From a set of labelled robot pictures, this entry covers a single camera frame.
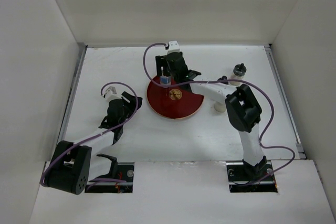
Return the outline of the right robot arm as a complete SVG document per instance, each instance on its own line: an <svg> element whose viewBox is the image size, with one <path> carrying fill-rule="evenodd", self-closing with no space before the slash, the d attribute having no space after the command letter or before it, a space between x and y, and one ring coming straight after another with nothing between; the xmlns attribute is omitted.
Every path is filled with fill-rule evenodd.
<svg viewBox="0 0 336 224"><path fill-rule="evenodd" d="M201 73L190 70L181 52L172 52L155 57L158 77L172 77L171 85L195 95L202 95L217 103L218 112L226 112L233 128L240 136L243 147L244 175L257 179L267 163L259 144L259 122L262 113L256 97L246 84L231 86L224 83L211 83L203 80Z"/></svg>

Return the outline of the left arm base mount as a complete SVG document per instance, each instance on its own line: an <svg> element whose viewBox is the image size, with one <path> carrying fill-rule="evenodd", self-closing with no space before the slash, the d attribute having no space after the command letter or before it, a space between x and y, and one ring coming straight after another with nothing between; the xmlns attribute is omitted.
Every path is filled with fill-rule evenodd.
<svg viewBox="0 0 336 224"><path fill-rule="evenodd" d="M116 157L98 154L91 159L85 193L132 193L134 172L135 163L118 162Z"/></svg>

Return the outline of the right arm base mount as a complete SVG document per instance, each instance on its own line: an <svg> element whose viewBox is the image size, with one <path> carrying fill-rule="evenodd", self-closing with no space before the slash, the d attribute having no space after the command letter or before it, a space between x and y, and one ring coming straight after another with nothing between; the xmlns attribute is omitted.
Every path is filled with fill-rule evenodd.
<svg viewBox="0 0 336 224"><path fill-rule="evenodd" d="M259 175L249 175L243 162L226 163L229 191L231 193L277 193L275 176L271 175L258 181L268 172L272 172L271 162L267 162Z"/></svg>

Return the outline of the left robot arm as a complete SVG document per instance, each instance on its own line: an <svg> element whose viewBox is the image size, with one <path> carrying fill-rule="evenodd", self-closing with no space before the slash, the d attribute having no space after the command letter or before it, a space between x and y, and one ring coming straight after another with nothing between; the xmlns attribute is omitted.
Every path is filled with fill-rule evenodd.
<svg viewBox="0 0 336 224"><path fill-rule="evenodd" d="M143 99L127 92L119 97L112 91L104 98L108 102L107 115L98 130L81 140L60 141L41 176L42 186L74 195L133 191L134 164L119 163L105 151L120 140L124 124L141 107Z"/></svg>

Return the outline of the blue label spice jar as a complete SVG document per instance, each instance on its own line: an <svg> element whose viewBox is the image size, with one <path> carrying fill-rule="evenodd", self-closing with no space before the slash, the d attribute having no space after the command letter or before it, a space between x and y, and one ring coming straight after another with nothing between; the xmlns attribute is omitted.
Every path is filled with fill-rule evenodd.
<svg viewBox="0 0 336 224"><path fill-rule="evenodd" d="M159 76L160 85L164 88L168 88L171 85L171 76Z"/></svg>

